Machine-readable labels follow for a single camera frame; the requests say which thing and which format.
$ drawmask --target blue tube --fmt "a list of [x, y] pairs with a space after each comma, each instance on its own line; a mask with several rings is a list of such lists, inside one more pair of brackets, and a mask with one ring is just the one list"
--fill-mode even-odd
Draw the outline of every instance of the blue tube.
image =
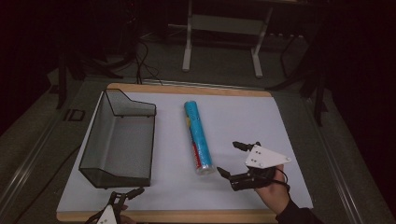
[[192, 150], [195, 159], [195, 167], [198, 175], [208, 175], [216, 171], [209, 153], [209, 147], [205, 139], [204, 129], [195, 101], [184, 104], [186, 110], [187, 125], [191, 133]]

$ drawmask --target gray floor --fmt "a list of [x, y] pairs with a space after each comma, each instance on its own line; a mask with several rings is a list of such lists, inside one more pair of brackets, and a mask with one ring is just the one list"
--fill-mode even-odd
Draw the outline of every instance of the gray floor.
[[[260, 53], [264, 78], [254, 77], [249, 48], [246, 44], [229, 46], [214, 43], [196, 34], [192, 49], [191, 70], [181, 71], [184, 46], [183, 31], [175, 32], [168, 41], [157, 41], [155, 35], [144, 36], [148, 44], [146, 64], [142, 68], [144, 83], [160, 84], [152, 77], [155, 69], [163, 84], [224, 85], [232, 88], [263, 90], [284, 77], [279, 54], [286, 46], [282, 37], [269, 36]], [[298, 64], [306, 44], [298, 39], [285, 55], [288, 72]], [[139, 46], [143, 57], [145, 48]], [[112, 82], [134, 82], [136, 64], [118, 71], [123, 80], [97, 76], [94, 73], [85, 81], [68, 80], [68, 101], [56, 110], [57, 95], [45, 93], [0, 138], [0, 192], [5, 192], [18, 167], [29, 152], [41, 150], [35, 169], [29, 173], [17, 197], [7, 204], [7, 215], [2, 223], [13, 223], [24, 208], [29, 206], [18, 223], [58, 223], [56, 207], [70, 174], [77, 153], [46, 187], [70, 152], [81, 144], [100, 92]], [[57, 71], [49, 74], [56, 83]], [[301, 83], [285, 90], [272, 92], [276, 98], [291, 144], [303, 171], [314, 203], [314, 213], [325, 223], [396, 223], [361, 159], [347, 126], [332, 102], [329, 91], [325, 94], [328, 112], [322, 113], [323, 127], [312, 117], [312, 99], [298, 94]], [[82, 121], [64, 120], [67, 109], [86, 111]], [[29, 205], [35, 196], [45, 190]]]

